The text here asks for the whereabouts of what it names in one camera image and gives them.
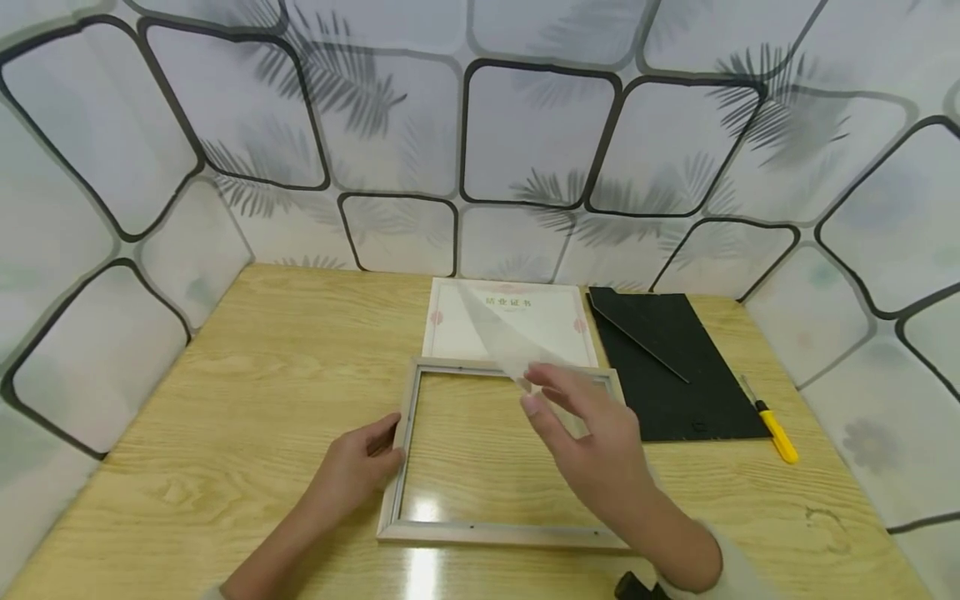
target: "wooden frame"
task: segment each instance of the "wooden frame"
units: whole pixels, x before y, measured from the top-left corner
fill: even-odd
[[[590,369],[580,371],[594,375],[607,386],[611,396],[623,402],[620,380],[613,369]],[[411,361],[410,375],[400,404],[400,421],[396,424],[394,447],[402,447],[407,455],[417,413],[417,396],[420,394],[420,376],[425,372],[486,375],[507,377],[495,363],[427,358],[418,356]],[[426,522],[400,518],[400,501],[406,482],[407,465],[387,486],[380,506],[380,521],[376,538],[382,541],[410,541],[418,543],[465,543],[490,545],[517,545],[553,548],[592,548],[600,550],[629,550],[620,538],[608,529],[592,527],[539,527],[534,525],[507,525],[479,522]]]

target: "yellow utility knife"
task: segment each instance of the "yellow utility knife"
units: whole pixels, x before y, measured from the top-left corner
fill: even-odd
[[[780,453],[780,457],[788,465],[796,464],[797,461],[800,460],[800,455],[797,454],[797,448],[793,447],[793,444],[790,443],[790,438],[786,437],[786,432],[783,431],[782,427],[780,427],[780,424],[777,422],[777,418],[774,417],[773,411],[770,410],[770,407],[767,406],[766,402],[756,397],[756,394],[754,394],[754,389],[750,387],[750,382],[747,381],[746,375],[740,375],[740,380],[743,381],[743,385],[747,388],[747,392],[750,393],[750,396],[754,401],[756,411],[760,413],[760,418],[763,419],[767,429],[769,429],[770,433],[773,434],[774,447],[777,449],[777,452]]]

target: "wood grain surface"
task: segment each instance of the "wood grain surface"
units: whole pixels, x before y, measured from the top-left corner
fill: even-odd
[[[519,398],[506,377],[423,374],[401,518],[602,527],[557,472]]]
[[[429,294],[425,276],[249,267],[8,600],[196,598],[225,579],[293,506],[337,435],[397,408],[409,359],[420,353]],[[724,299],[693,303],[734,371],[746,373],[777,413],[801,461],[785,465],[764,441],[651,444],[663,485],[735,540],[785,597],[926,597],[744,309]],[[437,379],[425,392],[471,396],[444,385]],[[482,394],[492,392],[478,384],[476,396]],[[467,496],[488,493],[493,468],[520,485],[516,465],[528,469],[547,460],[520,435],[523,417],[511,398],[516,393],[503,390],[504,410],[473,411],[480,422],[470,439],[495,464],[472,467],[484,481],[471,481],[464,457],[430,459],[426,446],[412,457],[433,460],[447,480],[458,480],[461,497],[449,495],[452,485],[437,488],[444,510],[509,518],[509,500]],[[425,423],[462,418],[440,406],[429,410],[436,412],[424,413]],[[516,435],[492,441],[498,423]],[[510,461],[508,453],[519,451],[530,454]],[[424,480],[413,489],[429,485]],[[564,497],[559,480],[548,485]],[[520,497],[506,486],[500,493]],[[529,501],[518,510],[551,519],[582,515],[566,498],[540,513]],[[645,581],[652,575],[642,559],[589,552],[378,544],[379,501],[316,548],[291,594],[609,599],[625,570]]]

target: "hand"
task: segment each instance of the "hand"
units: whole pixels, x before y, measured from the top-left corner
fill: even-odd
[[[220,586],[221,595],[228,600],[276,598],[310,547],[403,463],[403,449],[391,449],[399,420],[400,414],[393,413],[334,440],[300,502]]]
[[[584,506],[677,588],[713,588],[723,570],[720,547],[657,488],[634,411],[580,372],[534,363],[524,376],[542,386],[542,396],[521,398],[523,412]],[[582,419],[589,433],[573,439],[544,396]]]
[[[334,440],[294,511],[321,529],[355,511],[403,464],[403,448],[392,448],[399,420],[392,413]]]
[[[520,401],[573,493],[624,538],[658,491],[647,469],[636,414],[581,372],[535,363],[525,377],[587,425],[589,435],[575,440],[541,396]]]

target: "fingernail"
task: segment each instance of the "fingernail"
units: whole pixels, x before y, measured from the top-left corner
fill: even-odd
[[[520,399],[520,406],[523,407],[523,412],[526,413],[527,417],[533,417],[540,410],[540,401],[537,400],[536,396],[527,394]]]

